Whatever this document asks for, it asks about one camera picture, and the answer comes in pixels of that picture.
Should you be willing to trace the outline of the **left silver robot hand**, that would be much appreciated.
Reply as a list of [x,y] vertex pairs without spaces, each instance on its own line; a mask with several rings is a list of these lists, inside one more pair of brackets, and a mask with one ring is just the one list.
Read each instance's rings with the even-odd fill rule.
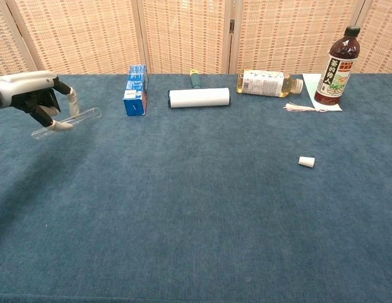
[[61,112],[55,91],[67,97],[70,116],[77,116],[80,106],[75,90],[46,70],[0,76],[0,109],[13,107],[29,114],[44,128],[68,131],[72,124],[54,119]]

